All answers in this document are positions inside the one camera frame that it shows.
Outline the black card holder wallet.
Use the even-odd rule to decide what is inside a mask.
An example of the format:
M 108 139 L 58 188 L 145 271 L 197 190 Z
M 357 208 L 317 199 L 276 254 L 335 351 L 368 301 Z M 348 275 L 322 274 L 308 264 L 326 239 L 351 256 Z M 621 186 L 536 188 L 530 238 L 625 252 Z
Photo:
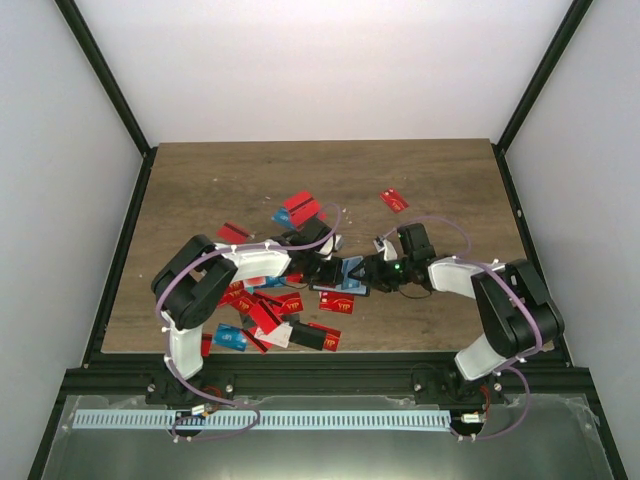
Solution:
M 312 291 L 318 291 L 318 292 L 326 291 L 326 292 L 346 293 L 341 289 L 341 284 L 343 282 L 343 274 L 342 274 L 343 259 L 344 258 L 333 257 L 330 261 L 328 261 L 328 266 L 322 266 L 322 268 L 318 271 L 318 276 L 309 284 L 309 289 Z M 361 277 L 364 275 L 363 261 L 357 267 L 357 269 L 362 269 L 361 276 L 359 277 L 360 281 L 361 281 Z M 368 293 L 366 296 L 359 296 L 359 295 L 353 295 L 353 296 L 368 297 L 370 295 L 370 288 L 368 286 L 366 287 L 368 290 Z

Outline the red VIP card front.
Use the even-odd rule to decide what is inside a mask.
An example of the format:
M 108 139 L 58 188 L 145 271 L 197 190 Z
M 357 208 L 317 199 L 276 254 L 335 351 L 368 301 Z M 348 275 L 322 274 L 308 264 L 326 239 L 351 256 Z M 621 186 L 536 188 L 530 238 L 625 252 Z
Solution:
M 323 343 L 324 350 L 332 352 L 336 352 L 338 350 L 342 334 L 341 331 L 313 322 L 310 323 L 310 326 L 325 333 L 325 340 Z

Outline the black card carried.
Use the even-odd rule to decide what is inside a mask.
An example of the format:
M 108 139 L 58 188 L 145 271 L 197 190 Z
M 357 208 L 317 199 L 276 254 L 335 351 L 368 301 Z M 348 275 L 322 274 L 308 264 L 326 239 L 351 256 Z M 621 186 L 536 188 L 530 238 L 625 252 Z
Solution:
M 323 349 L 326 331 L 301 322 L 295 322 L 291 327 L 290 343 L 318 351 Z

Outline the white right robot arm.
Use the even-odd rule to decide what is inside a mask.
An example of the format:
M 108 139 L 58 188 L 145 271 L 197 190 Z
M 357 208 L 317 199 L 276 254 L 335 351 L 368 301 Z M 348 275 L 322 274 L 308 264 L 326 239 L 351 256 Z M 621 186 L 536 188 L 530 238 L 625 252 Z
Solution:
M 407 284 L 450 293 L 476 302 L 483 333 L 454 357 L 455 369 L 444 378 L 447 396 L 458 403 L 472 399 L 480 379 L 539 353 L 564 333 L 564 320 L 531 262 L 465 260 L 438 256 L 425 226 L 395 229 L 403 255 L 387 234 L 374 240 L 376 253 L 348 270 L 348 277 L 371 290 L 398 292 Z

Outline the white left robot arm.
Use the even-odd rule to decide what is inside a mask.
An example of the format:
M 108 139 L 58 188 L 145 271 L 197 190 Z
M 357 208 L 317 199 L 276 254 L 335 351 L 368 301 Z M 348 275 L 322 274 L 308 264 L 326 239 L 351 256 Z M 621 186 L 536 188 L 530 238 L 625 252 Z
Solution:
M 332 262 L 342 243 L 337 228 L 317 217 L 298 230 L 256 243 L 214 243 L 203 234 L 189 239 L 151 281 L 155 312 L 166 335 L 164 363 L 173 374 L 170 393 L 184 404 L 203 395 L 205 381 L 198 374 L 203 325 L 232 283 L 293 273 L 309 281 L 325 272 L 337 280 L 340 268 Z

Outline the blue VIP card carried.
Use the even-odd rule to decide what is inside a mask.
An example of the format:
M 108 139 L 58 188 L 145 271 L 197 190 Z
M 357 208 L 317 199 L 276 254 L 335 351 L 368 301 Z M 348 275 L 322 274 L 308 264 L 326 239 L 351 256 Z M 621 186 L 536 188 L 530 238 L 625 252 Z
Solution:
M 344 258 L 342 261 L 341 289 L 348 294 L 366 296 L 368 293 L 367 287 L 359 280 L 362 269 L 357 269 L 363 259 L 363 256 L 353 256 Z

